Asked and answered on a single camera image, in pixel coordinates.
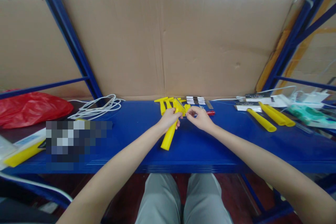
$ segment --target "left hand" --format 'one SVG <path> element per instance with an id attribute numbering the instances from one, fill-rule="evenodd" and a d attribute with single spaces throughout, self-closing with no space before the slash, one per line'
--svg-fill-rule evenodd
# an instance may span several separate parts
<path id="1" fill-rule="evenodd" d="M 171 108 L 171 109 L 169 108 L 163 114 L 163 116 L 161 117 L 157 125 L 162 128 L 164 133 L 166 133 L 169 127 L 172 126 L 174 122 L 176 122 L 176 120 L 178 120 L 179 118 L 181 119 L 183 118 L 182 113 L 181 112 L 175 113 L 175 108 Z M 179 126 L 180 126 L 180 120 L 177 121 L 176 129 Z"/>

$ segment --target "plastic bag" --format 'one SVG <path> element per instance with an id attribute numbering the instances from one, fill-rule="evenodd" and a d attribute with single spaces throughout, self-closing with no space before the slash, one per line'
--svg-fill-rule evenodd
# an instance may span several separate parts
<path id="1" fill-rule="evenodd" d="M 0 100 L 0 126 L 26 127 L 66 116 L 73 109 L 70 102 L 50 94 L 21 94 Z"/>

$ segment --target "cardboard backdrop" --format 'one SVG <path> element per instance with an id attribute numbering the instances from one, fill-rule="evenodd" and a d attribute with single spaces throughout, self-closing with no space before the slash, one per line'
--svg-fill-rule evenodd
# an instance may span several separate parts
<path id="1" fill-rule="evenodd" d="M 63 0 L 104 95 L 253 92 L 293 0 Z M 80 77 L 44 0 L 1 0 L 0 86 Z M 90 97 L 84 82 L 46 92 Z"/>

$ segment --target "gray pants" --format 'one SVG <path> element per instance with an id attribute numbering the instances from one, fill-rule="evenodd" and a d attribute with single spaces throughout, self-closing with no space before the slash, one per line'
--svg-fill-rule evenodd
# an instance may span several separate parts
<path id="1" fill-rule="evenodd" d="M 178 191 L 170 174 L 150 174 L 135 224 L 232 224 L 212 173 L 191 175 L 183 215 Z"/>

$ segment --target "floor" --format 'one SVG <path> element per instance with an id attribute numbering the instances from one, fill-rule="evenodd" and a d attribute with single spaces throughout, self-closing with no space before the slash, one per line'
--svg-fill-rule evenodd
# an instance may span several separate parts
<path id="1" fill-rule="evenodd" d="M 181 194 L 182 204 L 186 201 L 187 185 L 190 174 L 172 174 L 177 182 Z M 45 179 L 51 184 L 70 193 L 75 197 L 93 175 L 70 174 L 70 175 L 46 175 Z M 250 224 L 252 217 L 257 216 L 260 211 L 239 174 L 215 174 L 222 187 L 222 199 L 229 211 L 234 224 Z M 133 174 L 124 187 L 111 201 L 106 210 L 103 224 L 132 224 L 135 223 L 139 210 L 142 195 L 145 189 L 145 182 L 148 174 Z M 256 174 L 246 174 L 255 193 L 260 199 L 264 208 L 270 209 L 274 206 L 273 193 L 265 181 Z M 63 209 L 58 208 L 54 214 L 61 216 Z M 301 224 L 295 213 L 284 216 L 271 224 Z"/>

